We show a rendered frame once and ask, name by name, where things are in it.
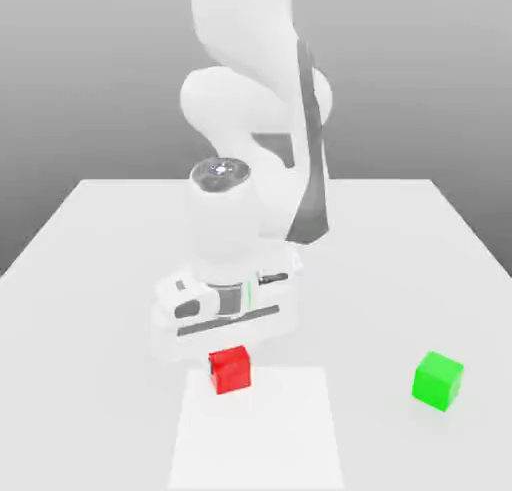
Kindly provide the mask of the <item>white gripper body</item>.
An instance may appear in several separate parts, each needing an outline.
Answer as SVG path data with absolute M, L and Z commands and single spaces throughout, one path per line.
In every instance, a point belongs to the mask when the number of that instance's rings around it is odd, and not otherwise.
M 166 363 L 204 361 L 212 352 L 285 335 L 297 321 L 295 292 L 156 292 L 151 345 Z

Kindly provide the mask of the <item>small red cube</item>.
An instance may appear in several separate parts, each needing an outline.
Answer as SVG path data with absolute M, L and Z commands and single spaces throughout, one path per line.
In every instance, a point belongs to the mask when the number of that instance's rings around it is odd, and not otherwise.
M 208 361 L 210 378 L 218 395 L 251 385 L 250 356 L 243 345 L 210 353 Z

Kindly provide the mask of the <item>small green cube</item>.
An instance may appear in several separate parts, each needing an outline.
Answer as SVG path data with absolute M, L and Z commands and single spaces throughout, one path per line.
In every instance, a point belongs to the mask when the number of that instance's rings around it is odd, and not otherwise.
M 446 412 L 458 395 L 463 374 L 462 363 L 430 351 L 415 370 L 412 396 Z

